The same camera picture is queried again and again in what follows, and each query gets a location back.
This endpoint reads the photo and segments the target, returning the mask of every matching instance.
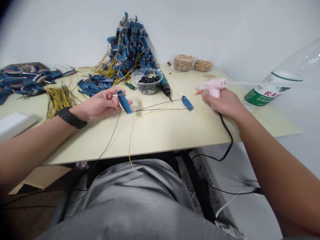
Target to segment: black cable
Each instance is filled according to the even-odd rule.
[[[113,130],[113,133],[112,133],[112,135],[111,135],[111,138],[110,138],[110,140],[109,140],[109,142],[108,142],[108,145],[107,145],[106,148],[103,150],[103,152],[101,153],[100,157],[97,159],[96,163],[93,165],[93,168],[91,169],[91,171],[94,169],[94,167],[96,166],[97,162],[100,160],[100,158],[102,157],[102,155],[104,154],[104,152],[107,150],[107,148],[108,148],[108,146],[109,146],[109,144],[110,144],[110,142],[111,142],[111,140],[112,140],[112,137],[113,137],[113,135],[114,135],[114,132],[116,131],[116,128],[117,128],[117,125],[118,125],[118,122],[119,122],[119,118],[120,118],[120,113],[121,113],[121,111],[119,111],[118,120],[117,120],[116,126],[114,127],[114,130]]]
[[[159,103],[159,104],[156,104],[156,105],[152,105],[152,106],[149,106],[149,107],[154,107],[154,106],[158,106],[158,105],[160,105],[160,104],[163,104],[163,103]],[[141,111],[142,109],[146,109],[146,108],[149,108],[149,107],[141,108],[141,109],[139,109],[139,110],[136,110],[135,112],[137,112],[137,111]]]
[[[151,110],[185,110],[187,108],[159,108],[159,109],[140,109],[134,112],[139,112],[139,111],[151,111]]]
[[[212,186],[212,185],[208,182],[208,180],[207,180],[206,177],[204,176],[201,168],[202,168],[202,166],[201,166],[201,164],[199,164],[199,170],[198,170],[198,172],[199,172],[199,171],[201,172],[201,174],[202,174],[204,180],[206,180],[207,184],[208,184],[210,187],[214,188],[215,190],[218,190],[218,191],[224,192],[224,193],[228,193],[228,194],[232,194],[232,195],[246,195],[246,194],[255,193],[255,191],[256,191],[256,190],[253,190],[253,191],[247,192],[247,193],[230,193],[230,192],[223,191],[223,190],[221,190],[221,189],[219,189],[219,188],[216,188],[216,187]]]
[[[223,155],[223,157],[221,159],[216,159],[215,157],[211,157],[211,156],[208,156],[208,155],[205,155],[205,154],[198,154],[198,155],[195,155],[191,160],[193,160],[195,157],[198,157],[198,156],[206,156],[206,157],[212,158],[212,159],[217,160],[217,161],[223,161],[227,157],[227,155],[230,152],[230,149],[231,149],[231,147],[233,145],[233,137],[232,137],[232,134],[229,131],[227,125],[224,123],[221,113],[219,113],[219,115],[220,115],[220,118],[221,118],[222,125],[224,126],[224,128],[226,129],[227,133],[229,134],[229,136],[231,138],[231,143],[230,143],[226,153]]]
[[[46,191],[39,191],[39,192],[29,193],[28,195],[19,197],[19,198],[15,199],[15,200],[12,200],[12,201],[10,201],[10,202],[5,203],[4,205],[1,205],[0,208],[3,208],[3,207],[5,207],[5,206],[8,206],[8,205],[11,204],[11,203],[14,203],[14,202],[16,202],[16,201],[18,201],[18,200],[20,200],[20,199],[25,198],[25,197],[29,197],[29,196],[31,196],[31,195],[35,195],[35,194],[39,194],[39,193],[46,193],[46,192],[62,191],[62,190],[63,190],[63,189],[54,189],[54,190],[46,190]],[[74,189],[74,190],[75,190],[75,191],[86,191],[86,190],[82,190],[82,189]]]
[[[23,206],[23,207],[13,207],[13,208],[2,208],[1,210],[6,210],[6,209],[22,209],[22,208],[54,208],[56,206],[46,206],[46,205],[36,205],[36,206]]]

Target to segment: hand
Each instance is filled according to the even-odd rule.
[[[212,97],[210,94],[202,94],[202,97],[205,101],[211,103],[214,110],[233,119],[248,112],[238,96],[226,88],[220,91],[220,98]]]
[[[126,91],[119,87],[112,87],[108,90],[101,91],[88,99],[69,109],[69,111],[79,118],[81,121],[89,121],[93,119],[105,118],[116,110],[120,110],[119,100],[113,97],[117,91],[123,91],[126,96]]]

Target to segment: watch strap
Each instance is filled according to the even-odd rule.
[[[79,118],[74,116],[70,111],[71,107],[65,107],[58,111],[58,115],[62,118],[65,122],[69,123],[70,125],[76,127],[77,129],[83,128],[88,122],[81,121]]]

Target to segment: person's left hand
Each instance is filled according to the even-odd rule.
[[[101,91],[88,99],[69,109],[69,111],[79,118],[81,121],[89,121],[93,119],[105,118],[116,110],[120,110],[119,100],[113,97],[117,91],[123,91],[126,96],[126,91],[119,87],[112,87],[110,89]]]

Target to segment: peanut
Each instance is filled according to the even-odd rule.
[[[192,63],[194,61],[194,57],[186,56],[186,55],[178,55],[174,57],[173,67],[179,71],[188,71]]]
[[[211,70],[212,68],[212,63],[210,61],[204,61],[204,60],[196,60],[194,62],[194,68],[198,71],[201,72],[207,72],[209,70]]]

